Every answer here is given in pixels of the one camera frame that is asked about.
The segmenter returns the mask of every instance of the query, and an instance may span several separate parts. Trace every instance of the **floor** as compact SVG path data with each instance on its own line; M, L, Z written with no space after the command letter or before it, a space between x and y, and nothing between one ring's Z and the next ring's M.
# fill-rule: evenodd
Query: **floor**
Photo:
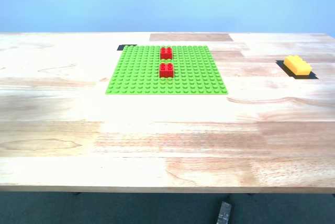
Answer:
M227 194L0 192L0 223L216 223ZM232 194L230 224L332 224L331 194Z

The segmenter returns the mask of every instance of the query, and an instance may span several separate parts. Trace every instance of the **table top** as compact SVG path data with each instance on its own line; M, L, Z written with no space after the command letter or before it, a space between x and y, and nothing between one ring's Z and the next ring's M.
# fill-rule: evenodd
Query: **table top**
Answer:
M207 45L229 94L105 95L119 44ZM0 190L335 193L334 121L325 34L0 34Z

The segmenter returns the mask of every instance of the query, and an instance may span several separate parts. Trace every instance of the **green lego baseplate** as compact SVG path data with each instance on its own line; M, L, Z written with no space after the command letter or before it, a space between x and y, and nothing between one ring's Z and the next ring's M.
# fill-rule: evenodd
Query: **green lego baseplate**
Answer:
M173 59L160 59L171 47ZM174 77L159 78L159 65L173 63ZM125 46L106 94L227 95L207 46Z

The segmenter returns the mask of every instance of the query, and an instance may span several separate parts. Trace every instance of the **lego brick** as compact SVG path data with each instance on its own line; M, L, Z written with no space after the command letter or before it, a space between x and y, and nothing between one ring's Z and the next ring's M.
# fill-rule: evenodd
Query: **lego brick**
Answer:
M161 48L161 59L172 59L172 49L168 48Z
M284 65L295 75L309 75L311 66L297 55L289 55L284 60Z
M159 77L173 77L173 64L161 63L159 67Z
M293 77L294 79L319 79L316 74L311 71L309 75L295 75L289 68L284 65L284 61L276 61L276 64L288 75Z
M136 46L137 44L120 44L117 50L124 50L125 46Z
M171 46L173 59L160 59L161 46L125 47L106 94L228 94L207 46ZM173 64L173 78L160 78L161 63Z

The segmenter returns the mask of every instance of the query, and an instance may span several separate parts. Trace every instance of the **blue wall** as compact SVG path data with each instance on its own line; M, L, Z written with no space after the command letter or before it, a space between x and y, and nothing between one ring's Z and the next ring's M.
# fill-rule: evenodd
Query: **blue wall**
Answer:
M335 0L0 0L0 31L324 32Z

